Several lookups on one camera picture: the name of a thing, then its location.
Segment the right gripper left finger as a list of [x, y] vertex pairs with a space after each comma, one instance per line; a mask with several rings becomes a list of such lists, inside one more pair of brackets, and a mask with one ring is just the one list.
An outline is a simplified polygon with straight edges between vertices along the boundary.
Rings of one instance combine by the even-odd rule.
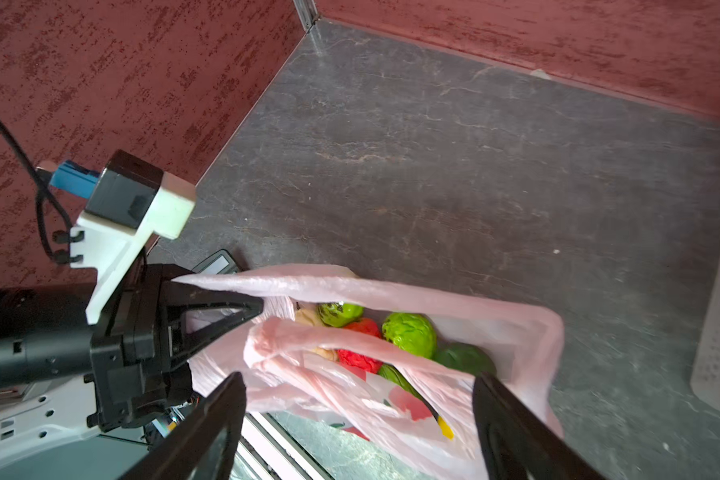
[[228, 479], [246, 413], [246, 387], [232, 374], [124, 479]]

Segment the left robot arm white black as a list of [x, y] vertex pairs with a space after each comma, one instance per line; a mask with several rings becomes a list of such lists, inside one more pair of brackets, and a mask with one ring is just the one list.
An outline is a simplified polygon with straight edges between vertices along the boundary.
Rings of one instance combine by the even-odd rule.
[[190, 401], [190, 359], [264, 303], [183, 275], [135, 261], [95, 323], [90, 284], [0, 289], [0, 469]]

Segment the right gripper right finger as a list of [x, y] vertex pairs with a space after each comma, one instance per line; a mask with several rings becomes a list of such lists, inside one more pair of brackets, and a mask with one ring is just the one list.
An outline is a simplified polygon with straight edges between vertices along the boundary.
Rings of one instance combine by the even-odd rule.
[[475, 379], [472, 407], [491, 479], [604, 480], [493, 374]]

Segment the pink plastic bag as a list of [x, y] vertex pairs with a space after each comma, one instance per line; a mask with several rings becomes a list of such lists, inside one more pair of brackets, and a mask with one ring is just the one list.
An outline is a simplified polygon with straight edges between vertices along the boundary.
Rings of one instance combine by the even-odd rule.
[[420, 314], [440, 339], [479, 347], [509, 391], [562, 433], [548, 397], [564, 327], [546, 308], [362, 279], [334, 265], [187, 275], [184, 282], [264, 302], [260, 315], [190, 360], [200, 394], [239, 373], [250, 412], [288, 412], [352, 432], [439, 479], [486, 478], [472, 407], [474, 377], [367, 333], [297, 319], [307, 304], [345, 302]]

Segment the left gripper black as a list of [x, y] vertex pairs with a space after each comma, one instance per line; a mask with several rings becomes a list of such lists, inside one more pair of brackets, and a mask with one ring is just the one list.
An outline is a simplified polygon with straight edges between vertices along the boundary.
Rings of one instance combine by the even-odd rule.
[[170, 281], [188, 272], [138, 259], [116, 287], [90, 341], [85, 382], [94, 387], [96, 411], [88, 427], [138, 428], [188, 402], [184, 364], [263, 313], [261, 298]]

